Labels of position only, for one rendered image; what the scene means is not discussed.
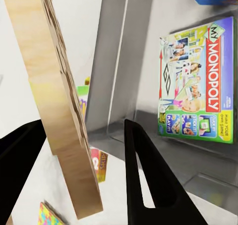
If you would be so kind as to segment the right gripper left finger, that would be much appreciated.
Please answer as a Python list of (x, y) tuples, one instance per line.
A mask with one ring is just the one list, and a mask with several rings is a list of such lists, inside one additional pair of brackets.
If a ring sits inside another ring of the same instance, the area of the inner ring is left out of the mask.
[(0, 225), (6, 225), (46, 138), (39, 119), (0, 139)]

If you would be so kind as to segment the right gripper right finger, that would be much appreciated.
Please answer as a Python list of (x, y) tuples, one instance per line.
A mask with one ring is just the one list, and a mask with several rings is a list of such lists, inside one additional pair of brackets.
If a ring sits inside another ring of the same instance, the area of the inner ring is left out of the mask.
[[(124, 121), (128, 225), (208, 225), (143, 127)], [(136, 152), (155, 208), (143, 204)]]

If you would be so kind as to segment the jigsaw puzzle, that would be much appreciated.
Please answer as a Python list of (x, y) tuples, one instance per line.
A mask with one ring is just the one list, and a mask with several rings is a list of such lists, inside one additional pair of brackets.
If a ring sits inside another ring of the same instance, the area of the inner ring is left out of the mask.
[(102, 212), (77, 89), (52, 0), (4, 0), (53, 156), (78, 220)]
[(44, 203), (40, 202), (38, 225), (66, 225), (54, 212)]

